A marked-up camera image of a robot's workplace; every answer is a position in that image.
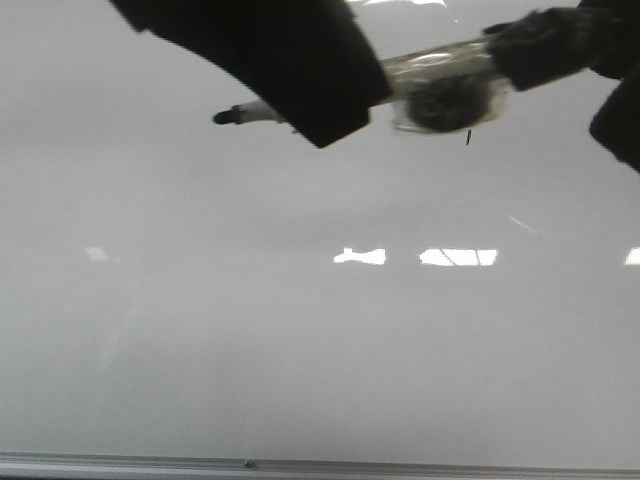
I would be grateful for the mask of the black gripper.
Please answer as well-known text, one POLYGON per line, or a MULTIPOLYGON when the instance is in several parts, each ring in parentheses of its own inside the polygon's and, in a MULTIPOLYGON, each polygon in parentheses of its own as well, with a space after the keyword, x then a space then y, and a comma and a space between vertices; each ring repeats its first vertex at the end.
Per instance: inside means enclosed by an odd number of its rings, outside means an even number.
POLYGON ((589 133, 618 162, 639 173, 639 1, 582 0, 578 7, 613 14, 609 46, 590 69, 605 78, 623 78, 594 115, 589 133))

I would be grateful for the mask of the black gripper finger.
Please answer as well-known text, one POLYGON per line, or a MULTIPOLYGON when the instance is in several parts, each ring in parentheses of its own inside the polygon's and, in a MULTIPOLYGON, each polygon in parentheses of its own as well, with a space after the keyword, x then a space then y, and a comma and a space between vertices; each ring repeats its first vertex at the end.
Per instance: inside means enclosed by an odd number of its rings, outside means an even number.
POLYGON ((366 126, 391 95, 344 1, 115 1, 149 31, 222 68, 324 148, 366 126))

